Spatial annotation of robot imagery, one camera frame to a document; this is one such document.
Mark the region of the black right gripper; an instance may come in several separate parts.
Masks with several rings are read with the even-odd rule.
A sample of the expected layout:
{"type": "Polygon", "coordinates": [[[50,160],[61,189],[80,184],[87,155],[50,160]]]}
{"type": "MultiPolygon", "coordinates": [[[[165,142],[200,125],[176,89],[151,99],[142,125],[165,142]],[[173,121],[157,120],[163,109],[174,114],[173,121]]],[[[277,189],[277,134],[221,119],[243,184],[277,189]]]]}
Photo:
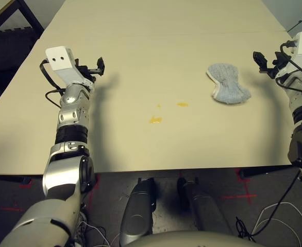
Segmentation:
{"type": "Polygon", "coordinates": [[[267,73],[271,79],[275,79],[276,75],[287,64],[287,56],[280,51],[275,52],[276,59],[272,61],[273,67],[267,67],[267,59],[258,51],[253,52],[253,60],[259,66],[259,73],[267,73]]]}

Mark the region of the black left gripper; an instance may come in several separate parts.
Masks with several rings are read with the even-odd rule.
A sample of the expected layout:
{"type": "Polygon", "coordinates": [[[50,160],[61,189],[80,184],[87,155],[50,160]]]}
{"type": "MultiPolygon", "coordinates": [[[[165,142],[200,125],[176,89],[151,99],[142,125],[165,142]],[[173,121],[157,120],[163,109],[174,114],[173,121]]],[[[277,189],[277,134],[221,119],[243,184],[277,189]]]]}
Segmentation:
{"type": "Polygon", "coordinates": [[[100,76],[104,74],[105,64],[102,57],[98,58],[96,65],[97,68],[88,69],[86,65],[80,66],[79,59],[75,59],[75,66],[78,68],[82,76],[89,81],[96,81],[96,77],[94,76],[95,74],[98,74],[100,76]]]}

